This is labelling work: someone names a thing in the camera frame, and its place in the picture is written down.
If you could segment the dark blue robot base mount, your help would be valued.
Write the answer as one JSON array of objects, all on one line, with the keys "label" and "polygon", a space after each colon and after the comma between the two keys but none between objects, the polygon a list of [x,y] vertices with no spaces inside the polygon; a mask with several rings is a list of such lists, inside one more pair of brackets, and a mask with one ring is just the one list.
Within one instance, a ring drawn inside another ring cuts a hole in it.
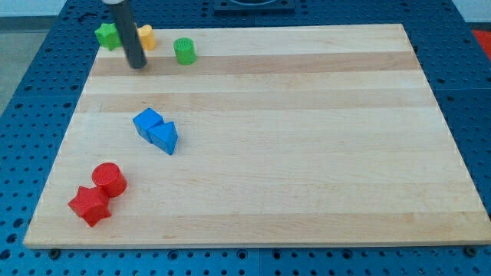
[{"label": "dark blue robot base mount", "polygon": [[214,15],[228,15],[234,12],[293,12],[295,0],[215,0],[213,1]]}]

